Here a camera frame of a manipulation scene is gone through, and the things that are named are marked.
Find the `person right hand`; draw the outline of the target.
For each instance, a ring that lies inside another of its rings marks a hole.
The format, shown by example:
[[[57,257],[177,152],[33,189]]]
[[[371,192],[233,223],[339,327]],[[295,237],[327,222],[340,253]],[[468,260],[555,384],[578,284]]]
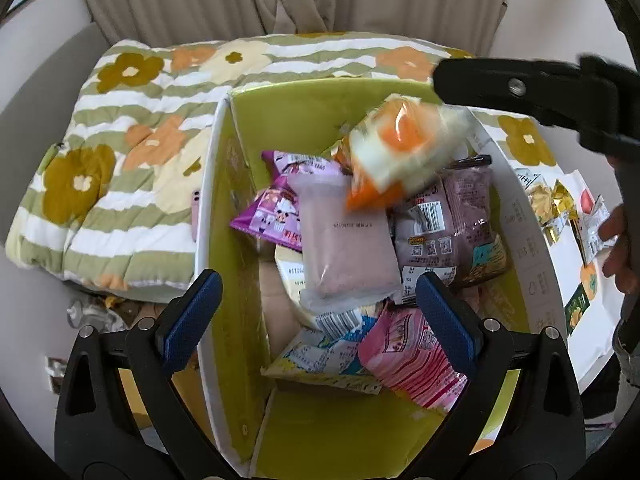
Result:
[[[599,226],[602,242],[616,238],[615,244],[602,264],[606,278],[614,278],[616,288],[625,295],[637,295],[639,275],[631,269],[630,243],[627,232],[627,217],[623,204],[619,204]]]

